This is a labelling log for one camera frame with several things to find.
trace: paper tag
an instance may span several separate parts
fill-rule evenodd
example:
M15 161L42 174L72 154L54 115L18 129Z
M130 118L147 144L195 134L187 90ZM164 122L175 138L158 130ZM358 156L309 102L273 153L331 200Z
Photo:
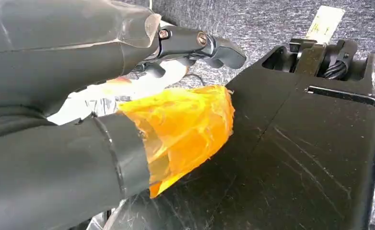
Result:
M320 6L305 38L316 40L320 44L328 44L344 13L343 9Z

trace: metal screw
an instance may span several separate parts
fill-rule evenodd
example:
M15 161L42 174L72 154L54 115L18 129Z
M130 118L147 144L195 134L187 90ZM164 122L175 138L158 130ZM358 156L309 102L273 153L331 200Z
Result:
M203 32L198 33L198 42L200 45L205 46L207 43L207 36Z
M167 30L161 30L159 31L159 38L160 39L167 39L169 38L169 33Z

